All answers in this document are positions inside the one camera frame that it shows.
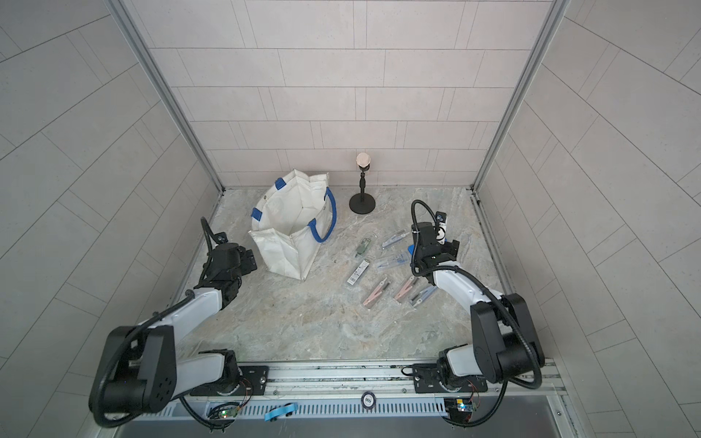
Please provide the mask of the pink compass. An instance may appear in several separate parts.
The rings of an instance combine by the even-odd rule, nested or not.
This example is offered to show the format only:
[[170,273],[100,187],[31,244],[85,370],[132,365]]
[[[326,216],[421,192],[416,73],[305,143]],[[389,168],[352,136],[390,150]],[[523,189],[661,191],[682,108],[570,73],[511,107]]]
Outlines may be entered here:
[[392,284],[392,280],[390,279],[390,277],[382,278],[374,287],[374,289],[369,293],[366,299],[363,301],[363,306],[367,308],[367,310],[374,307],[375,304],[379,301],[379,299],[383,296],[387,288],[389,288],[390,284]]

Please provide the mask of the white canvas bag blue handles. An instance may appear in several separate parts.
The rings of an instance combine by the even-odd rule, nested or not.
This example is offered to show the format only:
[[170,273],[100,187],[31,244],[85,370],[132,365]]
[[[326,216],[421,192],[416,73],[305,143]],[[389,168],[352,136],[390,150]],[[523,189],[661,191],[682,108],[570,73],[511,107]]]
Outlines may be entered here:
[[268,271],[303,281],[337,220],[330,177],[294,170],[275,180],[257,202],[249,234]]

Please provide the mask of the clear pencil lead tube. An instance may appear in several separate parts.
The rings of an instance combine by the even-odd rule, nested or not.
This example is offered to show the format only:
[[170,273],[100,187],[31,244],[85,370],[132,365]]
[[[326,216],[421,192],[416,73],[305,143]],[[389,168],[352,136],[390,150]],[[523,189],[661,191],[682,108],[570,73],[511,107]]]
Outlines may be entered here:
[[429,285],[428,287],[422,289],[416,296],[410,299],[410,304],[413,308],[418,308],[422,306],[425,301],[430,299],[434,293],[438,291],[437,286]]

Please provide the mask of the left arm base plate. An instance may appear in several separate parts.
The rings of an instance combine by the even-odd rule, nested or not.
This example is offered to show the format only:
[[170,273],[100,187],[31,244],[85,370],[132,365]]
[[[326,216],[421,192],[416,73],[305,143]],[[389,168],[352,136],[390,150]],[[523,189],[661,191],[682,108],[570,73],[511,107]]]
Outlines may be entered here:
[[191,392],[197,397],[249,397],[264,395],[269,367],[262,365],[240,366],[233,380],[226,377],[214,383],[205,383]]

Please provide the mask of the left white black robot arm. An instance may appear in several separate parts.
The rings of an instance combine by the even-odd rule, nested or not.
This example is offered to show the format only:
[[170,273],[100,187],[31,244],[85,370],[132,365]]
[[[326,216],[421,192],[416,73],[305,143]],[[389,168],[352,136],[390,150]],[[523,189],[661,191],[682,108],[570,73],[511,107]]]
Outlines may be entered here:
[[179,360],[177,344],[237,296],[245,275],[257,270],[252,250],[235,243],[208,254],[203,276],[183,300],[136,326],[120,326],[107,337],[89,409],[100,423],[115,415],[131,419],[160,412],[174,398],[199,387],[228,394],[242,381],[233,350],[207,350]]

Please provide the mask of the black white lead box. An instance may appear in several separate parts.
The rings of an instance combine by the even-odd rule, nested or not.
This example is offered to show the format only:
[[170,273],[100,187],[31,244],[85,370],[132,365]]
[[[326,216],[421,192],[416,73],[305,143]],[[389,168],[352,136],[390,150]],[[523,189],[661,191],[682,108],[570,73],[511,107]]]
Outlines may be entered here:
[[361,279],[363,274],[367,271],[368,267],[370,266],[371,262],[368,259],[363,259],[358,266],[352,271],[350,274],[350,277],[346,280],[346,284],[348,286],[355,286],[358,281]]

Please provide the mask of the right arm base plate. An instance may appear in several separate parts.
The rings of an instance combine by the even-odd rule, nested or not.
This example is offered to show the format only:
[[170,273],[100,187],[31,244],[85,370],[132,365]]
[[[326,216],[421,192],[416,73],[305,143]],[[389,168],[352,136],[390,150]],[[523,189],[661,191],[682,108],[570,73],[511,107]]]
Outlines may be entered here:
[[414,363],[402,368],[402,374],[412,379],[414,392],[429,393],[482,393],[487,392],[487,380],[481,375],[459,377],[452,383],[443,377],[435,363]]

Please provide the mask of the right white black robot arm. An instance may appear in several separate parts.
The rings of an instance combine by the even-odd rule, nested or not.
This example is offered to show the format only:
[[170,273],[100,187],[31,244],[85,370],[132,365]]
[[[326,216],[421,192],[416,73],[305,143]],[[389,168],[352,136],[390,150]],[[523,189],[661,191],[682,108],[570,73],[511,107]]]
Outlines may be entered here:
[[536,390],[545,358],[525,299],[486,287],[456,261],[452,242],[440,243],[435,224],[412,224],[411,268],[470,313],[471,341],[442,351],[439,381],[456,391],[472,376]]

